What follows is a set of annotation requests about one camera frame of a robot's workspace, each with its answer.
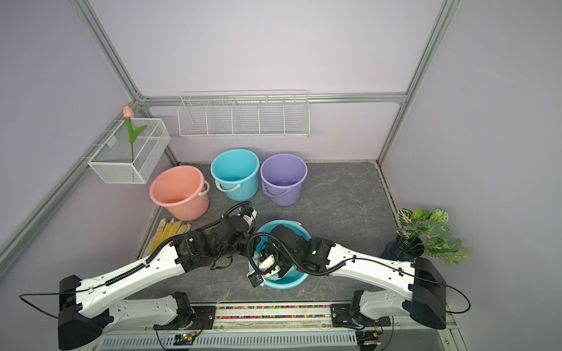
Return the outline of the teal bucket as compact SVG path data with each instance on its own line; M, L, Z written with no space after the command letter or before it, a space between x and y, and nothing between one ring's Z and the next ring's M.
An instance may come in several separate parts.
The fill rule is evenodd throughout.
M247 149L232 149L219 154L211 164L216 188L231 200L250 200L258 191L260 161Z
M301 226L299 222L285 220L285 219L278 219L271 222L267 222L263 225L258 232L259 233L271 233L273 229L277 226L283 225L292 231L294 231L297 235L305 238L306 240L311 239L311 235L306 231L306 229ZM253 260L257 263L260 256L261 256L261 249L262 246L268 241L268 238L262 238L259 242L256 243L256 248L253 253ZM263 278L263 282L261 283L262 287L273 288L277 290L287 290L291 288L295 288L301 283L303 283L307 279L308 275L306 273L302 273L297 270L296 266L291 266L288 272L285 274L284 277L279 277L278 274L273 274L267 278Z

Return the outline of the pink plastic bucket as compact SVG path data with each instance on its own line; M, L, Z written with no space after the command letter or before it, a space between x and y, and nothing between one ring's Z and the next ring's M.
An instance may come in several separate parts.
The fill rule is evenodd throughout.
M190 222L209 208L209 182L193 166L177 166L161 173L149 190L151 200L175 218Z

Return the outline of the purple bucket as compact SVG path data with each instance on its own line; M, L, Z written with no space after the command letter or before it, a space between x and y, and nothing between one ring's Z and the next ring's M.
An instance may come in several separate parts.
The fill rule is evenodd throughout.
M294 154L275 154L261 165L264 194L278 206L294 205L307 178L306 162Z

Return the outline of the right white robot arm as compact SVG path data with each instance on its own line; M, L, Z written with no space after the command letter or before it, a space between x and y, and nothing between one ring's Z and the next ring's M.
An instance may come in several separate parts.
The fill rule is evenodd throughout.
M407 314L418 324L446 328L446 282L427 259L385 260L355 252L333 241L304 238L286 225L277 225L265 235L277 253L276 261L289 263L309 276L342 276L382 288L361 292L354 298L358 313L375 319Z

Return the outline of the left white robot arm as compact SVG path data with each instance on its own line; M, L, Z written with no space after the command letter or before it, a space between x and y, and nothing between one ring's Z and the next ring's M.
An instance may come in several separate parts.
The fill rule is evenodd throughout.
M198 268L215 267L221 257L245 254L247 241L256 229L256 216L252 208L224 214L201 228L164 239L148 256L128 266L90 279L72 275L61 280L59 349L83 347L119 327L149 325L156 331L202 330L205 320L184 292L153 300L126 300L163 280Z

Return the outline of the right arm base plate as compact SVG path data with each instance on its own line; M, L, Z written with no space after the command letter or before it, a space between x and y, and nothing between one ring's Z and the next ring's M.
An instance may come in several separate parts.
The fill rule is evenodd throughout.
M373 320L361 314L358 309L351 306L351 303L331 304L330 317L333 327L354 329L356 331L392 325L390 317L381 317Z

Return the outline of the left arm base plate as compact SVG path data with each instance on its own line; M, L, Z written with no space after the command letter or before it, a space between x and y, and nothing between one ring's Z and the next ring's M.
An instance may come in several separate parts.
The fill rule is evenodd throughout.
M184 313L180 309L177 316L169 323L153 325L155 331L210 330L213 328L216 307L211 305L191 307L191 312Z

